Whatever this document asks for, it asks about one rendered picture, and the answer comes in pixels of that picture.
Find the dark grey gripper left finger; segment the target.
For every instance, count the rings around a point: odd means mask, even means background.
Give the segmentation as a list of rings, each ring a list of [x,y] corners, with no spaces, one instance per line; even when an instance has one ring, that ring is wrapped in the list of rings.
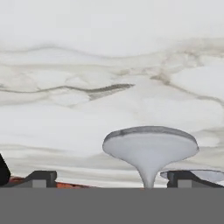
[[[33,171],[19,181],[10,181],[5,187],[17,188],[54,188],[57,178],[56,171]]]

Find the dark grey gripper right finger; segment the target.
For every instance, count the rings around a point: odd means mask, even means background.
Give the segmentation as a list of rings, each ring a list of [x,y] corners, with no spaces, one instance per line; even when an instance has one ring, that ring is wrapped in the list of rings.
[[[205,187],[212,187],[212,188],[223,188],[223,185],[219,185],[218,183],[212,183],[197,177],[192,178],[184,178],[184,177],[177,177],[173,175],[169,178],[167,183],[167,187],[176,187],[176,188],[205,188]]]

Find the black rounded object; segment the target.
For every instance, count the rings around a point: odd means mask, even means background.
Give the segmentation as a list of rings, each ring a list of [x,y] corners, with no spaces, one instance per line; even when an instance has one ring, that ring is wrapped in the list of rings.
[[[5,163],[4,158],[0,154],[0,186],[6,185],[11,178],[11,172],[8,165]]]

